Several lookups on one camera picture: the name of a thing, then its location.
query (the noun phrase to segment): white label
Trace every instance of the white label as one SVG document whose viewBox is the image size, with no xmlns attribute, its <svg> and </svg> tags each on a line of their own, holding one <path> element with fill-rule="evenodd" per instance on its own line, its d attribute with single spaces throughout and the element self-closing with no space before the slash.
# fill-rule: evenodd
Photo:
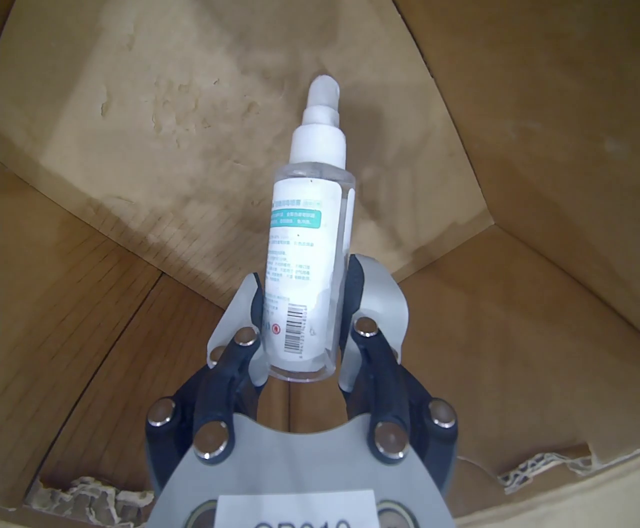
<svg viewBox="0 0 640 528">
<path fill-rule="evenodd" d="M 328 180 L 290 178 L 273 187 L 262 337 L 270 354 L 287 361 L 325 349 L 341 203 L 340 184 Z"/>
<path fill-rule="evenodd" d="M 373 490 L 221 495 L 216 528 L 379 528 Z"/>
</svg>

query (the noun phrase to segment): torn cardboard edge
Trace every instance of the torn cardboard edge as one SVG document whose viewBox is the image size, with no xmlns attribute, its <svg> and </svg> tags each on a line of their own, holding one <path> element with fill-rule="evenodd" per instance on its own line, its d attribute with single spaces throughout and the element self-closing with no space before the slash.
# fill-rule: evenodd
<svg viewBox="0 0 640 528">
<path fill-rule="evenodd" d="M 540 452 L 531 458 L 526 459 L 516 468 L 500 475 L 493 474 L 482 465 L 469 458 L 458 456 L 458 459 L 479 467 L 504 487 L 504 493 L 506 495 L 511 495 L 524 486 L 531 484 L 536 475 L 549 471 L 556 466 L 564 465 L 578 476 L 587 477 L 595 472 L 615 466 L 625 460 L 629 460 L 639 454 L 640 449 L 636 449 L 631 453 L 624 454 L 607 463 L 603 463 L 598 460 L 598 457 L 591 450 L 588 444 L 580 444 L 567 449 L 559 449 L 554 452 Z"/>
<path fill-rule="evenodd" d="M 80 477 L 71 485 L 64 492 L 36 481 L 25 503 L 38 511 L 97 526 L 141 528 L 154 500 L 154 492 L 119 490 L 93 477 Z"/>
<path fill-rule="evenodd" d="M 516 468 L 500 475 L 492 474 L 482 465 L 463 456 L 469 462 L 497 480 L 506 495 L 531 484 L 536 475 L 554 467 L 566 466 L 578 476 L 586 477 L 640 455 L 640 449 L 619 456 L 607 463 L 598 460 L 588 444 L 580 444 L 554 452 L 541 452 Z M 119 490 L 93 477 L 80 477 L 72 487 L 61 491 L 36 481 L 26 498 L 26 505 L 42 512 L 67 517 L 97 526 L 143 528 L 151 512 L 154 492 Z"/>
</svg>

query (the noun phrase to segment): teal label stripe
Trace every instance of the teal label stripe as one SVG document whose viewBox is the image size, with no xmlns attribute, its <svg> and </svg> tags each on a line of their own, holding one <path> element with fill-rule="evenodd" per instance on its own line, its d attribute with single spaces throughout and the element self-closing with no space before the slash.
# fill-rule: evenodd
<svg viewBox="0 0 640 528">
<path fill-rule="evenodd" d="M 322 213 L 316 209 L 276 209 L 271 211 L 271 227 L 319 229 Z"/>
</svg>

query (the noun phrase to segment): barcode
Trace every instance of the barcode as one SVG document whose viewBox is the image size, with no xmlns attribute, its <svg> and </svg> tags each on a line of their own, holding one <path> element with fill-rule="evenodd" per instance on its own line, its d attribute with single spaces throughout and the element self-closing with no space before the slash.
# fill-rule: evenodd
<svg viewBox="0 0 640 528">
<path fill-rule="evenodd" d="M 305 324 L 307 307 L 305 305 L 289 305 L 287 307 L 287 328 L 284 333 L 284 350 L 300 354 L 305 343 Z"/>
</svg>

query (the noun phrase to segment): white label tag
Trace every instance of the white label tag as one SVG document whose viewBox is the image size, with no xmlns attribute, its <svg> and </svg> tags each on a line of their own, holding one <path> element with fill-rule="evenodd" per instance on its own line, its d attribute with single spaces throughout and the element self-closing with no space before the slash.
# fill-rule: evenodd
<svg viewBox="0 0 640 528">
<path fill-rule="evenodd" d="M 373 490 L 221 495 L 216 528 L 379 528 Z"/>
</svg>

